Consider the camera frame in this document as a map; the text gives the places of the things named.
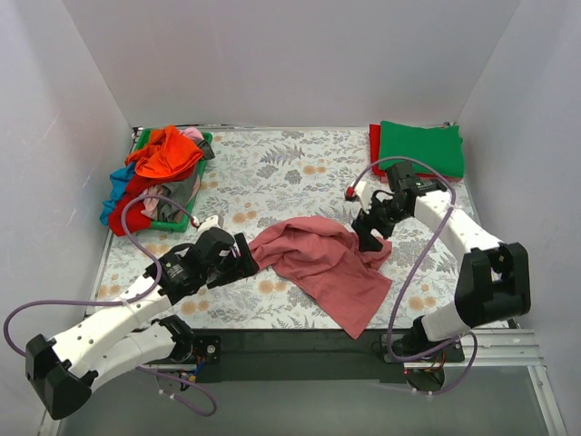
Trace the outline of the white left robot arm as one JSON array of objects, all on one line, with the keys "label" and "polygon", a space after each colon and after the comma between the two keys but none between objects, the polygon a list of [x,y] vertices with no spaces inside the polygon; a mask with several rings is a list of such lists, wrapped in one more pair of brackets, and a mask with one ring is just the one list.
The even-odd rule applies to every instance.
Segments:
[{"label": "white left robot arm", "polygon": [[108,381],[150,362],[212,362],[211,338],[198,338],[168,311],[201,288],[212,289],[259,270],[242,233],[219,227],[195,243],[174,246],[117,299],[74,327],[25,347],[25,375],[54,420],[84,406]]}]

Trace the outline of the dusty rose t-shirt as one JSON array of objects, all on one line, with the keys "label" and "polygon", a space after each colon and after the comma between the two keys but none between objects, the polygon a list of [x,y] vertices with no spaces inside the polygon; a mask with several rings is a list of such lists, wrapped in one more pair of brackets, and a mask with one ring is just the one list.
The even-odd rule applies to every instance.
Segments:
[{"label": "dusty rose t-shirt", "polygon": [[271,267],[319,305],[352,339],[361,336],[388,295],[392,280],[380,271],[392,253],[359,249],[359,237],[323,216],[302,216],[259,233],[249,248],[262,269]]}]

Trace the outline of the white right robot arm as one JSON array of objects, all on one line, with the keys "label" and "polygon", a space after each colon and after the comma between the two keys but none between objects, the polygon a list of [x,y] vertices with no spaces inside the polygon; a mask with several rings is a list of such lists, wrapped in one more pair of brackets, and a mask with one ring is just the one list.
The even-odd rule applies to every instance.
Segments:
[{"label": "white right robot arm", "polygon": [[441,241],[459,265],[452,302],[418,317],[398,339],[388,334],[385,350],[394,362],[431,361],[443,349],[474,328],[525,315],[531,309],[529,260],[521,243],[506,243],[485,231],[457,206],[450,182],[432,167],[432,179],[415,172],[418,160],[389,158],[389,189],[373,190],[360,177],[344,196],[360,205],[351,227],[359,249],[376,252],[397,224],[414,218],[433,235],[414,262],[405,284],[410,285],[423,259]]}]

